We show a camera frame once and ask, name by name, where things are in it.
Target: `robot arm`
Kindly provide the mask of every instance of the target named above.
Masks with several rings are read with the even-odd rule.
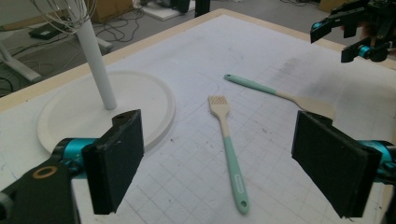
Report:
[[[86,176],[93,212],[116,212],[143,158],[140,110],[120,114],[98,139],[67,138],[48,160],[0,191],[0,223],[80,223],[71,179]]]
[[[291,154],[339,217],[362,217],[374,182],[396,185],[393,144],[356,141],[318,114],[299,111]],[[396,194],[382,223],[396,223]]]
[[[350,63],[357,56],[382,62],[396,49],[396,0],[355,0],[332,10],[330,16],[313,24],[311,43],[329,34],[333,27],[344,26],[344,38],[356,35],[361,22],[375,24],[375,38],[366,37],[342,51],[341,62]]]

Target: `table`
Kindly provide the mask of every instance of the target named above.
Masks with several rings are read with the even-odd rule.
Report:
[[[163,80],[177,112],[169,133],[146,153],[117,214],[93,215],[86,181],[73,180],[82,223],[349,223],[291,158],[299,108],[223,79],[235,74],[329,102],[341,131],[392,141],[396,63],[341,64],[342,46],[307,40],[218,9],[104,56],[110,75],[131,70]],[[0,189],[49,157],[35,135],[40,112],[56,93],[89,75],[83,64],[0,99]],[[231,137],[250,199],[246,216],[233,203],[219,123],[207,102],[213,94],[224,94],[231,105]],[[379,222],[385,191],[373,185],[355,223]]]

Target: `white stand leg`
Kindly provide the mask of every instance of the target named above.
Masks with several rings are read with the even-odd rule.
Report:
[[[100,51],[104,54],[107,54],[113,48],[113,44],[108,43],[104,39],[96,37],[96,40],[98,41]]]
[[[21,76],[25,77],[29,81],[36,83],[42,79],[37,72],[33,71],[28,66],[24,65],[20,61],[14,59],[9,52],[7,51],[6,47],[0,41],[0,53],[3,56],[3,59],[0,58],[0,61],[3,61],[6,65],[10,68],[21,74]]]

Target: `teal handle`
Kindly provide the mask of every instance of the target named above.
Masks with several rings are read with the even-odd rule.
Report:
[[[269,87],[266,87],[266,86],[263,86],[262,84],[259,84],[257,82],[252,81],[252,80],[249,80],[249,79],[246,79],[244,77],[238,77],[238,76],[235,76],[235,75],[227,74],[227,75],[224,76],[224,78],[226,80],[229,80],[231,82],[234,82],[236,84],[239,84],[239,85],[242,85],[242,86],[245,86],[245,87],[249,87],[249,88],[254,89],[256,91],[264,91],[264,92],[276,95],[276,90],[274,90],[272,88],[269,88]]]
[[[246,214],[249,209],[248,193],[245,188],[245,182],[242,177],[241,170],[239,169],[238,160],[236,159],[235,152],[233,151],[233,143],[231,137],[224,137],[225,154],[228,164],[228,173],[230,174],[231,187],[233,190],[233,198],[239,212]]]

